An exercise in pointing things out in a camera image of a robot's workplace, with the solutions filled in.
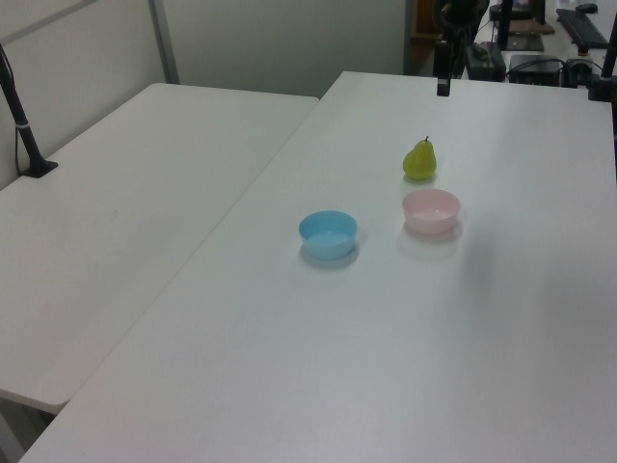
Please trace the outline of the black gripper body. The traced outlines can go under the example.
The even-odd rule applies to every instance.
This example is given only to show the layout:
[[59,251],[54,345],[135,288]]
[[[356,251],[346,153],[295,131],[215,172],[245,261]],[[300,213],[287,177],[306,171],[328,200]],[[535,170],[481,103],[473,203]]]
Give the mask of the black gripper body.
[[450,78],[452,46],[447,41],[435,43],[435,77],[439,81]]

